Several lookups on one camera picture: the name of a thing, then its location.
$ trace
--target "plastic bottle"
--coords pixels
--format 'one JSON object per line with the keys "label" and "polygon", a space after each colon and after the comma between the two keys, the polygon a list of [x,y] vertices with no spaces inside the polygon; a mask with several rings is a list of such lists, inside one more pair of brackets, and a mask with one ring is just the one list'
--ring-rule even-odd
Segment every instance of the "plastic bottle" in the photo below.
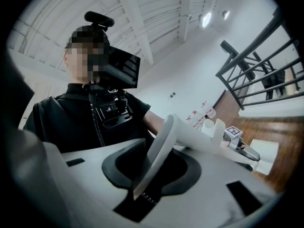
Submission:
{"label": "plastic bottle", "polygon": [[199,127],[199,123],[194,118],[192,118],[191,116],[188,116],[186,121],[187,121],[188,124],[190,124],[195,129],[197,129]]}
{"label": "plastic bottle", "polygon": [[203,102],[203,106],[201,107],[203,108],[203,113],[205,113],[209,118],[213,118],[217,114],[212,106],[207,103],[207,101]]}
{"label": "plastic bottle", "polygon": [[193,119],[198,123],[198,130],[201,131],[204,121],[206,120],[205,115],[200,112],[193,111]]}

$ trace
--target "ceiling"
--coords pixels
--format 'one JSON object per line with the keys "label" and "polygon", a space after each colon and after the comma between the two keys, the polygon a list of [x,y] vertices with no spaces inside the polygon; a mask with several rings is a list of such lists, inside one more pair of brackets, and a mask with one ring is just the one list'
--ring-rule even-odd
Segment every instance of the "ceiling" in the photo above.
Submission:
{"label": "ceiling", "polygon": [[90,24],[84,14],[95,11],[115,20],[107,31],[112,46],[152,67],[158,53],[174,41],[186,41],[198,28],[199,14],[217,6],[218,0],[33,0],[7,44],[18,65],[67,75],[67,40],[76,28]]}

